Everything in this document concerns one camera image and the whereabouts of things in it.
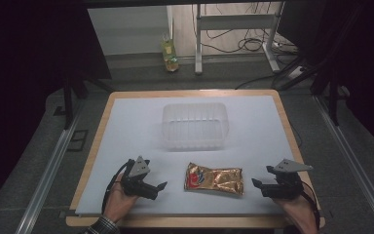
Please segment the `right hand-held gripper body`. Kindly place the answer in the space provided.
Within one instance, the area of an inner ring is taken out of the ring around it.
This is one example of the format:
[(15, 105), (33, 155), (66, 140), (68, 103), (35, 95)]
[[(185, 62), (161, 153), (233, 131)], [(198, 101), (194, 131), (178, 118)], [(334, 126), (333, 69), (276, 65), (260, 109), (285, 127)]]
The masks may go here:
[(297, 163), (288, 159), (283, 159), (274, 167), (267, 166), (267, 171), (276, 176), (276, 184), (279, 186), (278, 188), (273, 189), (279, 190), (283, 193), (281, 198), (274, 199), (292, 200), (299, 196), (304, 190), (304, 187), (298, 173), (312, 169), (312, 166)]

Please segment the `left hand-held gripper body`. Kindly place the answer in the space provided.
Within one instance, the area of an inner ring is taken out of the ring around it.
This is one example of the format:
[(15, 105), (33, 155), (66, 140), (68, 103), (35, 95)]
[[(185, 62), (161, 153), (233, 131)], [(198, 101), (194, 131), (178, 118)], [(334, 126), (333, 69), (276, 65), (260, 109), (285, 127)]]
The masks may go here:
[(148, 186), (143, 179), (150, 172), (149, 161), (145, 161), (141, 156), (136, 160), (129, 159), (125, 165), (125, 171), (121, 178), (122, 187), (128, 196), (149, 197)]

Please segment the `gold snack packet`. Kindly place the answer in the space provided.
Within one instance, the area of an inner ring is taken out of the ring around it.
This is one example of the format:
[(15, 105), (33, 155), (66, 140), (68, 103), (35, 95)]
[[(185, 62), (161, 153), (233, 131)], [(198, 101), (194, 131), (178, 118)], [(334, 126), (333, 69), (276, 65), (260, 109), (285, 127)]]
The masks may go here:
[(240, 168), (211, 169), (190, 163), (185, 174), (184, 188), (243, 195), (242, 171)]

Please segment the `clear plastic container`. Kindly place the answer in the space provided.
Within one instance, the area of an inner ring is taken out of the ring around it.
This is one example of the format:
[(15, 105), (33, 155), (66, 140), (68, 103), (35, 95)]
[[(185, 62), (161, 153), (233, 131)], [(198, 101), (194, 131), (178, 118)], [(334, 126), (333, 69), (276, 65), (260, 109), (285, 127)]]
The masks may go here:
[(163, 110), (162, 133), (169, 150), (221, 148), (229, 133), (227, 108), (220, 102), (168, 104)]

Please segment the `person's left hand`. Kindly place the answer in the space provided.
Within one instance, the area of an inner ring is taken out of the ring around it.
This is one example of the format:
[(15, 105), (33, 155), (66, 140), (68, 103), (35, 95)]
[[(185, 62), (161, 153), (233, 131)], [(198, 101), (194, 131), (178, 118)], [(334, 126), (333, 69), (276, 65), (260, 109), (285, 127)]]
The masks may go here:
[(125, 194), (121, 183), (122, 176), (122, 174), (119, 174), (114, 181), (103, 212), (103, 215), (114, 223), (118, 223), (124, 218), (138, 199), (138, 196)]

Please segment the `person's right hand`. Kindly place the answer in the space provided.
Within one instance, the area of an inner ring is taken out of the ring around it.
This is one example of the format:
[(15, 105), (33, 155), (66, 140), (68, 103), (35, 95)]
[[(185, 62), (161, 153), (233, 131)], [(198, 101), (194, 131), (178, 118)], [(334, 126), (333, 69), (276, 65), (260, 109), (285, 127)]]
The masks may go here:
[(274, 199), (301, 234), (318, 234), (314, 210), (310, 203), (299, 196), (293, 200)]

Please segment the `white table mat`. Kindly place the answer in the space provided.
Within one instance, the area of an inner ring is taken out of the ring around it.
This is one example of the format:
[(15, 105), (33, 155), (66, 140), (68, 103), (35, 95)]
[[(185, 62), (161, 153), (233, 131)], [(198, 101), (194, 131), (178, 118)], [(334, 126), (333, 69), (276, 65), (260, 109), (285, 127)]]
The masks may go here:
[[(222, 103), (227, 109), (229, 132), (216, 150), (173, 151), (164, 142), (162, 116), (171, 103)], [(150, 161), (145, 178), (154, 186), (167, 186), (156, 200), (140, 198), (134, 215), (276, 215), (281, 209), (262, 196), (252, 181), (273, 183), (268, 166), (291, 159), (278, 109), (270, 96), (117, 98), (96, 153), (89, 181), (79, 201), (78, 215), (98, 215), (112, 176), (142, 156)], [(190, 163), (212, 169), (241, 168), (243, 195), (184, 189)]]

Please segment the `black metal stand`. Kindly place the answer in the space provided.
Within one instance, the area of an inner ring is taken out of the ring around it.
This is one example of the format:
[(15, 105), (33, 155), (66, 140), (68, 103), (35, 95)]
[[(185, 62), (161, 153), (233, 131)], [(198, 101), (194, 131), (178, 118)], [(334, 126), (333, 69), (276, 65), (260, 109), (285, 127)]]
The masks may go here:
[(288, 90), (296, 84), (299, 84), (314, 75), (316, 75), (316, 78), (310, 88), (311, 94), (318, 96), (323, 93), (325, 88), (328, 88), (328, 117), (335, 126), (338, 126), (339, 120), (337, 116), (337, 103), (339, 99), (342, 99), (342, 97), (339, 95), (338, 78), (336, 75), (336, 70), (334, 69), (334, 62), (332, 58), (325, 58), (323, 61), (312, 66), (311, 68), (308, 68), (306, 71), (302, 72), (300, 75), (296, 76), (287, 83), (276, 87), (276, 90)]
[(87, 98), (89, 95), (89, 91), (84, 84), (85, 81), (88, 81), (108, 94), (114, 92), (114, 89), (91, 77), (90, 75), (86, 74), (82, 71), (77, 71), (75, 73), (65, 74), (63, 77), (63, 95), (64, 95), (64, 107), (65, 107), (65, 125), (64, 129), (68, 130), (72, 126), (72, 122), (74, 119), (73, 115), (73, 104), (72, 104), (72, 94), (75, 94), (78, 99)]

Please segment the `yellow drink bottle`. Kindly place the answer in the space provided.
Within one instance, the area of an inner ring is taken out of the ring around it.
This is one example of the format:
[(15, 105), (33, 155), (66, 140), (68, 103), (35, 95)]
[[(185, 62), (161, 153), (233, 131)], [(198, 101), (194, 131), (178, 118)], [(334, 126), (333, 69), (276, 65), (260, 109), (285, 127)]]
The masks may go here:
[(163, 59), (168, 72), (174, 72), (179, 68), (178, 59), (174, 47), (173, 40), (167, 33), (163, 34), (161, 42)]

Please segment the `white power strip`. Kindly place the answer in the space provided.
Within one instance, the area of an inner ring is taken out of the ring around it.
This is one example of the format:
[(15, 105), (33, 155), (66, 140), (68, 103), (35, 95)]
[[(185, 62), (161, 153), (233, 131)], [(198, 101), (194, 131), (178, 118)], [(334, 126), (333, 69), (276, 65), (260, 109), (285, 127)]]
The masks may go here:
[(295, 45), (282, 42), (274, 42), (272, 44), (272, 49), (275, 52), (283, 54), (297, 54), (299, 52), (299, 49)]

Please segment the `white panel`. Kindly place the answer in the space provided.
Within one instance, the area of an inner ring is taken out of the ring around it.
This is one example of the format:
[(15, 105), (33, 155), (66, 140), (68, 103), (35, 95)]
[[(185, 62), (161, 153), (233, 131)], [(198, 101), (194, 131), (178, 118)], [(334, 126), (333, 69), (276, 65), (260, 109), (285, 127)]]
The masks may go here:
[(88, 9), (97, 39), (106, 56), (161, 51), (169, 33), (168, 7)]

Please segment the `aluminium rail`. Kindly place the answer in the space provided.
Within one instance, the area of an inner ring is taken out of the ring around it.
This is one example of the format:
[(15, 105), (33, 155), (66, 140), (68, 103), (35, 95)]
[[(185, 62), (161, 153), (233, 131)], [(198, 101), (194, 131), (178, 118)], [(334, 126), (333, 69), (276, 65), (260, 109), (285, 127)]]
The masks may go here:
[(43, 205), (55, 180), (56, 173), (64, 157), (67, 146), (79, 122), (84, 105), (85, 102), (83, 100), (79, 100), (77, 102), (77, 105), (73, 110), (74, 117), (72, 118), (70, 126), (66, 130), (63, 130), (61, 132), (61, 135), (56, 143), (56, 147), (53, 150), (53, 153), (51, 154), (50, 160), (41, 176), (41, 179), (29, 201), (27, 208), (25, 209), (25, 212), (19, 222), (19, 226), (15, 234), (32, 233), (37, 218), (43, 208)]
[(359, 185), (363, 195), (365, 196), (368, 204), (374, 213), (374, 185), (368, 175), (366, 174), (363, 166), (359, 163), (356, 154), (354, 153), (351, 145), (348, 143), (341, 128), (337, 126), (328, 114), (328, 107), (325, 102), (317, 96), (313, 96), (313, 100), (318, 105), (319, 112), (326, 123), (329, 131), (335, 138), (335, 141), (344, 156), (348, 167), (350, 168), (357, 184)]

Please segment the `white metal desk frame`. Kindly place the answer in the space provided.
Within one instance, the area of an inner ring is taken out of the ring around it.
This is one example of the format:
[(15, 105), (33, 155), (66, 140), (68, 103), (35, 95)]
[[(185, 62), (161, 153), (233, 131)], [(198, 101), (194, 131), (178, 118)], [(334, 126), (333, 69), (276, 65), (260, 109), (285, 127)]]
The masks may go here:
[(266, 42), (262, 43), (262, 49), (274, 73), (280, 71), (279, 65), (273, 55), (272, 45), (277, 32), (284, 2), (280, 2), (273, 14), (265, 15), (227, 15), (227, 16), (203, 16), (201, 5), (196, 5), (196, 51), (195, 73), (203, 73), (202, 56), (202, 31), (225, 29), (268, 29), (270, 31)]

